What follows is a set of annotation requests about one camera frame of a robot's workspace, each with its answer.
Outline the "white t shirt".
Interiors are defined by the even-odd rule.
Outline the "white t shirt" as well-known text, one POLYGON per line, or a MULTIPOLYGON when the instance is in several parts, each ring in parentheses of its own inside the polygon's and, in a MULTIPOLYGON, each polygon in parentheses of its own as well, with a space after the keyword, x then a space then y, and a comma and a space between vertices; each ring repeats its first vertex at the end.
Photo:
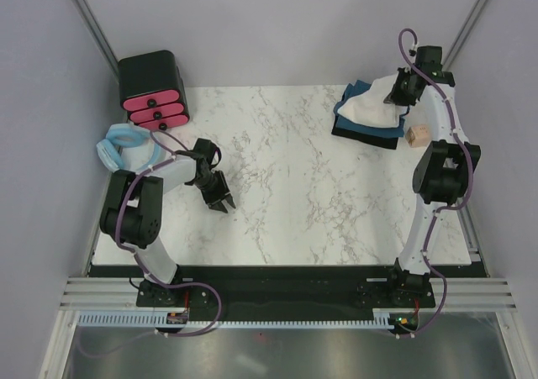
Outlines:
POLYGON ((379 129, 397 128, 404 108, 385 102, 396 79, 397 74, 393 74, 374 80, 364 93, 345 99, 337 114, 354 124, 379 129))

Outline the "black pink drawer box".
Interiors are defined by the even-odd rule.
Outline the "black pink drawer box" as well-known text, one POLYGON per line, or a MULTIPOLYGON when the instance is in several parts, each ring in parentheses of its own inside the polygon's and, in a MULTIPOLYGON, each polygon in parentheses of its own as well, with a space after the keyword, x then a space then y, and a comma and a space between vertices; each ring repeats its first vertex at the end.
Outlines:
POLYGON ((176 57, 158 50, 119 61, 119 102, 134 125, 167 131, 190 120, 176 57))

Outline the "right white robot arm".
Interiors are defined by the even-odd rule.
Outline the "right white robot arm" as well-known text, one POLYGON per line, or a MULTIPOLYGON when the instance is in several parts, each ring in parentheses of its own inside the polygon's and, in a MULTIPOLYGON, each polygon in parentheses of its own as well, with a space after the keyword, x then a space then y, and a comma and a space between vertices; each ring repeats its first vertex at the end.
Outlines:
POLYGON ((409 237, 396 259, 385 285, 386 299, 404 306, 425 298, 430 285, 430 252, 440 229, 442 212, 468 197, 481 149, 468 142, 453 103, 455 81, 442 69, 442 49, 412 49, 414 62, 399 68, 385 103, 411 108, 425 107, 430 143, 414 169, 412 188, 417 195, 409 237))

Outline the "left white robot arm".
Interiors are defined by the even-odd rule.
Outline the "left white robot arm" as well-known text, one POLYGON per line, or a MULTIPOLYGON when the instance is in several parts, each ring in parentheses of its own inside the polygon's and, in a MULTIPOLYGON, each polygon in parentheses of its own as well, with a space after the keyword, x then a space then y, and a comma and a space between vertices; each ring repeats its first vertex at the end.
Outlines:
POLYGON ((198 139, 192 150, 175 151, 141 172, 114 172, 108 185, 99 228, 134 257, 145 279, 157 284, 155 295, 166 306, 178 305, 185 287, 175 280, 178 264, 160 239, 164 195, 179 186, 196 187, 209 209, 227 213, 235 201, 217 169, 221 159, 213 141, 198 139))

